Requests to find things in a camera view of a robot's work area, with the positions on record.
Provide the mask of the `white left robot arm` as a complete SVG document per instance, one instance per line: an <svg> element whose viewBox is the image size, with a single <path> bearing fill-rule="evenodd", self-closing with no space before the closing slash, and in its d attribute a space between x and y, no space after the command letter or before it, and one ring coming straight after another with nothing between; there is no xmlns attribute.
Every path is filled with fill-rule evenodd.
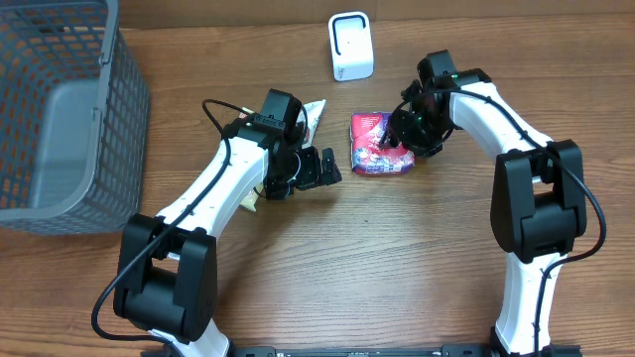
<svg viewBox="0 0 635 357"><path fill-rule="evenodd" d="M270 90L261 110L242 108L219 129L217 153L178 199L129 218L104 292L114 313L141 329L137 340L163 344L167 356L232 355L213 320L218 238L249 197L284 200L341 180L332 149L312 145L323 107Z"/></svg>

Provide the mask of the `red purple packet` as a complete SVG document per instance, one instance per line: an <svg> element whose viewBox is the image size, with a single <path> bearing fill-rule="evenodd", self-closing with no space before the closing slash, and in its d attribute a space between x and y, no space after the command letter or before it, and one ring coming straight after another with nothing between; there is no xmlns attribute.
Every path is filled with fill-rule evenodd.
<svg viewBox="0 0 635 357"><path fill-rule="evenodd" d="M350 120L351 169L358 175L400 175L415 165L415 155L402 145L380 143L388 112L353 113Z"/></svg>

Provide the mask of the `white tube gold cap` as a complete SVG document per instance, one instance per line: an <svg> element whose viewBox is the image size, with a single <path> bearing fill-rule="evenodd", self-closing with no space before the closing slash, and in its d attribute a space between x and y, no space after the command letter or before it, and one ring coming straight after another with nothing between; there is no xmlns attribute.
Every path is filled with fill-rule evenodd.
<svg viewBox="0 0 635 357"><path fill-rule="evenodd" d="M318 123L319 123L321 114L325 108L325 105L326 105L325 99L309 102L304 105L306 115L304 112L302 112L299 116L299 119L308 126L305 139L303 140L303 143L302 143L303 149L308 148L313 144Z"/></svg>

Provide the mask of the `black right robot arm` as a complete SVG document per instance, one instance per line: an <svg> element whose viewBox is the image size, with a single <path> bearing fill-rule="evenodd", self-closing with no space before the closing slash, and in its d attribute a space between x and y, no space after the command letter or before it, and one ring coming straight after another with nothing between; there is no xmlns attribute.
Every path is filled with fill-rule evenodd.
<svg viewBox="0 0 635 357"><path fill-rule="evenodd" d="M383 143L431 157L463 130L495 163L490 224L507 258L492 355L580 355L578 346L553 344L549 332L559 272L586 228L579 147L535 130L482 69L458 70L447 51L426 55L417 72L388 119Z"/></svg>

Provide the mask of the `yellow snack bag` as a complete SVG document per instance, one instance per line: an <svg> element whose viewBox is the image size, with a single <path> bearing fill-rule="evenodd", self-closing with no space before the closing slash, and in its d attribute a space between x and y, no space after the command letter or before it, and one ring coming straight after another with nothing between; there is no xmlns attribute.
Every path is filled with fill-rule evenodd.
<svg viewBox="0 0 635 357"><path fill-rule="evenodd" d="M263 189L263 184L259 183L253 187L252 190L248 192L248 194L242 199L240 205L252 212L256 211L256 203L258 198L260 197L260 193Z"/></svg>

